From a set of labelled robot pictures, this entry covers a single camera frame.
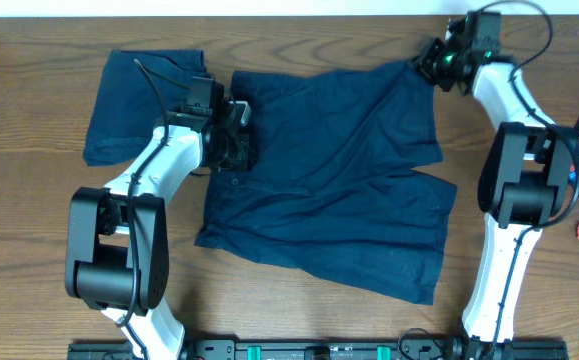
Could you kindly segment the navy blue shorts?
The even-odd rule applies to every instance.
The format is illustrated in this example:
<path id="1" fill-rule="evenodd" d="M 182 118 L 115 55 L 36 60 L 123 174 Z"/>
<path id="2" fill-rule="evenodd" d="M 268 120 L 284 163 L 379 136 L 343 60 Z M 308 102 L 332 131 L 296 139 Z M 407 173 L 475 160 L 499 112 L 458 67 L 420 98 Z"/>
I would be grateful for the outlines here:
<path id="1" fill-rule="evenodd" d="M 429 305 L 457 189 L 434 89 L 405 61 L 313 77 L 237 71 L 259 158 L 212 174 L 196 244 Z"/>

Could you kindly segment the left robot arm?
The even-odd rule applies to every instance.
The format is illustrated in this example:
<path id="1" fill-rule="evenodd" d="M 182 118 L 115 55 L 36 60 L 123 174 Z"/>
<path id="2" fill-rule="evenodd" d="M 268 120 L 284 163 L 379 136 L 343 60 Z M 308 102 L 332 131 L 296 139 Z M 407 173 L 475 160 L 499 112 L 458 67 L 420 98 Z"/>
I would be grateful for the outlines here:
<path id="1" fill-rule="evenodd" d="M 112 320 L 123 343 L 76 343 L 71 359 L 182 359 L 185 328 L 165 299 L 166 208 L 195 170 L 248 171 L 256 161 L 251 108 L 194 77 L 185 102 L 163 110 L 133 163 L 70 202 L 65 288 Z"/>

